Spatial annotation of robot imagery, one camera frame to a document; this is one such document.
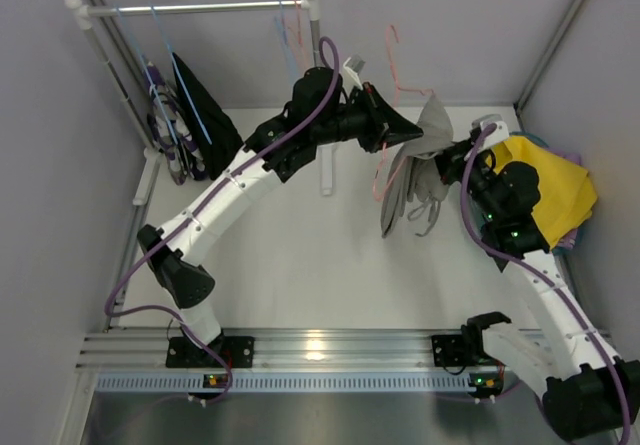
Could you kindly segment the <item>grey beige garment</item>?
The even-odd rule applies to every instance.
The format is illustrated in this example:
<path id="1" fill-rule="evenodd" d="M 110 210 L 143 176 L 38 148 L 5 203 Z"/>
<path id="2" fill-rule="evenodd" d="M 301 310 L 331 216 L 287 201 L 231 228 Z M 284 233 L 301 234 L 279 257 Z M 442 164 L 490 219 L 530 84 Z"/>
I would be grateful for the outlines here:
<path id="1" fill-rule="evenodd" d="M 415 221 L 422 215 L 427 216 L 426 230 L 416 235 L 427 236 L 437 223 L 448 194 L 449 187 L 441 181 L 436 157 L 453 145 L 453 127 L 436 95 L 429 97 L 417 126 L 423 135 L 401 146 L 388 173 L 388 189 L 384 192 L 380 215 L 384 238 L 391 235 L 401 218 Z"/>

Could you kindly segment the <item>pink wire hanger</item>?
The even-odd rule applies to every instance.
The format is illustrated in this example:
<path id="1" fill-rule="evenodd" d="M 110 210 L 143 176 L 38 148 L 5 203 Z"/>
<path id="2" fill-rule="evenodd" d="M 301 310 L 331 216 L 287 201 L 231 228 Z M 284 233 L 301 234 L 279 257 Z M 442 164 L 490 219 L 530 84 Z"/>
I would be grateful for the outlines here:
<path id="1" fill-rule="evenodd" d="M 393 24 L 387 26 L 385 30 L 385 47 L 387 53 L 387 59 L 389 63 L 389 68 L 391 72 L 391 77 L 394 83 L 394 96 L 393 96 L 393 107 L 396 107 L 399 103 L 399 96 L 401 93 L 413 93 L 419 94 L 423 97 L 427 97 L 434 94 L 434 90 L 432 88 L 417 88 L 417 87 L 409 87 L 404 86 L 400 82 L 398 69 L 396 66 L 395 58 L 394 58 L 394 46 L 399 43 L 399 37 L 397 33 L 397 29 Z M 384 185 L 379 184 L 379 179 L 382 176 L 382 169 L 386 162 L 388 161 L 388 145 L 384 143 L 382 145 L 381 151 L 381 159 L 377 164 L 373 184 L 372 184 L 372 193 L 373 198 L 376 202 L 381 202 L 386 194 L 388 193 L 391 185 L 393 184 L 398 170 L 391 174 L 391 177 L 388 178 Z"/>
<path id="2" fill-rule="evenodd" d="M 302 7 L 297 4 L 294 6 L 295 18 L 282 19 L 285 29 L 285 37 L 288 47 L 293 55 L 298 71 L 303 73 L 311 65 L 310 55 L 304 42 L 302 30 Z"/>

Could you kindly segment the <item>yellow garment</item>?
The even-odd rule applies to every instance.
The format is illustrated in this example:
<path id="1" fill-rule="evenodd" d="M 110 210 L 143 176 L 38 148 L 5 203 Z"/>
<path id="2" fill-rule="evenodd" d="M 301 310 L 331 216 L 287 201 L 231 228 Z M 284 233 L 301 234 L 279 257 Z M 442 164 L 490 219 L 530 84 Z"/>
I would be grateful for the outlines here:
<path id="1" fill-rule="evenodd" d="M 549 247 L 553 249 L 563 235 L 579 227 L 592 216 L 598 195 L 589 171 L 551 153 L 522 136 L 510 136 L 491 148 L 496 157 L 496 171 L 522 162 L 532 166 L 539 177 L 540 200 L 533 206 L 532 217 Z M 583 209 L 571 214 L 575 193 L 581 191 L 579 205 Z"/>

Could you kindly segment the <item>purple trousers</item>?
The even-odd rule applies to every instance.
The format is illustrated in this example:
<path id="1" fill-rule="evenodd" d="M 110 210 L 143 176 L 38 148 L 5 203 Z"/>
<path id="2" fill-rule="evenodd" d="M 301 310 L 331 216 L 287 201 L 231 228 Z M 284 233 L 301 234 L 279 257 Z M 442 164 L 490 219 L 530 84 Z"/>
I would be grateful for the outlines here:
<path id="1" fill-rule="evenodd" d="M 579 167 L 583 166 L 582 158 L 580 154 L 561 151 L 555 148 L 549 148 L 549 151 L 562 159 L 569 161 Z M 583 209 L 582 205 L 578 204 L 581 191 L 575 193 L 574 203 L 571 205 L 571 214 L 576 215 Z M 577 225 L 577 218 L 571 218 L 570 221 L 575 225 L 574 228 L 569 230 L 565 235 L 561 237 L 556 246 L 552 250 L 554 256 L 561 256 L 569 253 L 576 245 L 579 236 L 579 225 Z"/>

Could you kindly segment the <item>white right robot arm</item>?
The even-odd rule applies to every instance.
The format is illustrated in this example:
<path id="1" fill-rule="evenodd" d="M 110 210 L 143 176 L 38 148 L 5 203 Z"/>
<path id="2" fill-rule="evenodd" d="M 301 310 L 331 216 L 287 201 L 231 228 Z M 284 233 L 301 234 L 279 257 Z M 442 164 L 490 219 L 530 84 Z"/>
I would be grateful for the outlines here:
<path id="1" fill-rule="evenodd" d="M 579 164 L 511 136 L 488 149 L 478 138 L 436 158 L 446 185 L 461 185 L 470 238 L 507 276 L 549 346 L 533 344 L 499 312 L 469 319 L 480 354 L 510 368 L 536 395 L 552 430 L 572 442 L 620 430 L 628 443 L 639 414 L 639 363 L 601 336 L 556 267 L 554 248 L 592 215 L 597 193 Z"/>

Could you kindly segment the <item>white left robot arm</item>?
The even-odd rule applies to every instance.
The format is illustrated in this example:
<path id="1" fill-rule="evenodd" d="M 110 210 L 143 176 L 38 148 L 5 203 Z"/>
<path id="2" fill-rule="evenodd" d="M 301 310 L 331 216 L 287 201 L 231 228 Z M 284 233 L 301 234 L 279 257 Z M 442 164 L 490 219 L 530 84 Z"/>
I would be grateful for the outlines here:
<path id="1" fill-rule="evenodd" d="M 214 278 L 202 262 L 253 204 L 312 163 L 321 145 L 354 140 L 367 153 L 422 137 L 369 82 L 342 95 L 341 75 L 314 67 L 298 79 L 280 114 L 263 122 L 188 207 L 137 235 L 148 266 L 171 297 L 178 320 L 198 348 L 215 350 L 223 329 L 214 315 Z"/>

